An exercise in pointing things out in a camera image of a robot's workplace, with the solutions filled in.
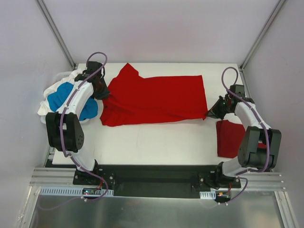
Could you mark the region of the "bright red t shirt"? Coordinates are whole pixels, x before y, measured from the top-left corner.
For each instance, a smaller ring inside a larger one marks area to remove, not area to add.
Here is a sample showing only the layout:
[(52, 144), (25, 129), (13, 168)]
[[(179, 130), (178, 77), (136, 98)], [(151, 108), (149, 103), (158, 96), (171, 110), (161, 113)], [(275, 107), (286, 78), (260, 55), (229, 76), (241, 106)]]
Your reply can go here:
[(103, 100), (100, 116), (106, 126), (206, 119), (208, 107), (201, 75), (143, 78), (127, 63), (108, 89), (110, 95)]

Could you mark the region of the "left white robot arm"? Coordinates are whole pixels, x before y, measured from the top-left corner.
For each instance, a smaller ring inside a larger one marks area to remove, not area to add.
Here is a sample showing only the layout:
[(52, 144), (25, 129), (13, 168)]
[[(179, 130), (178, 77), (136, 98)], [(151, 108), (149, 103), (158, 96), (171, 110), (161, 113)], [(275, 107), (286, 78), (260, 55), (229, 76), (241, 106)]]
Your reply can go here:
[(101, 174), (94, 169), (96, 161), (84, 146), (81, 122), (95, 118), (97, 101), (109, 97), (104, 76), (102, 63), (88, 61), (73, 82), (62, 83), (47, 96), (51, 109), (45, 117), (49, 145), (71, 158), (78, 170), (86, 170), (84, 179), (91, 185), (100, 181)]

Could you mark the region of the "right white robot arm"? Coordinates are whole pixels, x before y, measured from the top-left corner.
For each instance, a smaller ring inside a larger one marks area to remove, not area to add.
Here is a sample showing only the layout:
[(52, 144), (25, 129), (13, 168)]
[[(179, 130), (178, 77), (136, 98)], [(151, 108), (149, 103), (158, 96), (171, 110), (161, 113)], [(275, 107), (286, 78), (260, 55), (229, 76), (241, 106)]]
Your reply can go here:
[(264, 172), (276, 166), (282, 134), (262, 119), (254, 101), (247, 98), (243, 85), (232, 85), (225, 96), (207, 111), (206, 116), (223, 120), (226, 114), (234, 113), (245, 128), (245, 135), (238, 148), (237, 156), (220, 162), (205, 181), (216, 188), (223, 188), (235, 181), (238, 175)]

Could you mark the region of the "folded dark red t shirt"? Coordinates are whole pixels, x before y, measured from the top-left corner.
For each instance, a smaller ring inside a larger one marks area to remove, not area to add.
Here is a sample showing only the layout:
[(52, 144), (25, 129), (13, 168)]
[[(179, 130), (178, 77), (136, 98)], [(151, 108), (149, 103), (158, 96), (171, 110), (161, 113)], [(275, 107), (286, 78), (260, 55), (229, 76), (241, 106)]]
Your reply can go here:
[(237, 157), (246, 132), (243, 125), (220, 120), (216, 122), (216, 131), (218, 157), (230, 159)]

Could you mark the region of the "white t shirt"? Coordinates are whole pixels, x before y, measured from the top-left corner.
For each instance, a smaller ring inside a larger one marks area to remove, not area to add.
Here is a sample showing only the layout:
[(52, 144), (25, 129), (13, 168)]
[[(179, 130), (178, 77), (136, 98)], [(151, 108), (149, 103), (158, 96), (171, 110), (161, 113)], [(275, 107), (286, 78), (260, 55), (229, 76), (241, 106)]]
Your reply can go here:
[(83, 70), (83, 68), (79, 68), (71, 72), (58, 73), (55, 76), (54, 84), (45, 89), (43, 92), (45, 100), (41, 101), (38, 110), (38, 115), (43, 124), (46, 124), (46, 115), (49, 112), (56, 112), (66, 101), (74, 87), (76, 76)]

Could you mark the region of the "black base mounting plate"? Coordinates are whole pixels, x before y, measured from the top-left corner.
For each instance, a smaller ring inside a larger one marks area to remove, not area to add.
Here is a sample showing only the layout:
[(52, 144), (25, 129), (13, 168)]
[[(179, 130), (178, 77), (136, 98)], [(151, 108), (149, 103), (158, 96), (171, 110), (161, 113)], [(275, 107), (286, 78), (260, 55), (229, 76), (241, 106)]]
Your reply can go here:
[(200, 191), (239, 189), (240, 181), (220, 188), (205, 181), (217, 165), (96, 165), (93, 175), (76, 170), (74, 185), (96, 187), (100, 178), (102, 189), (114, 191), (115, 196), (196, 199)]

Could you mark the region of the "aluminium frame rail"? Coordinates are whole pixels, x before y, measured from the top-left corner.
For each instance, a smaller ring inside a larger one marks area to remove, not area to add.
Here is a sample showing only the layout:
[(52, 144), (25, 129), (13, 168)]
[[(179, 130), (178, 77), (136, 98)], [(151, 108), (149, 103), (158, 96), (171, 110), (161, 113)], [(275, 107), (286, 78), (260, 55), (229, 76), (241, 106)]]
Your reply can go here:
[(95, 175), (75, 168), (35, 168), (31, 186), (93, 186), (103, 178), (111, 189), (127, 183), (135, 184), (189, 184), (196, 190), (205, 188), (240, 189), (247, 185), (252, 191), (286, 191), (280, 173), (251, 172), (240, 177), (222, 177), (215, 166), (102, 166)]

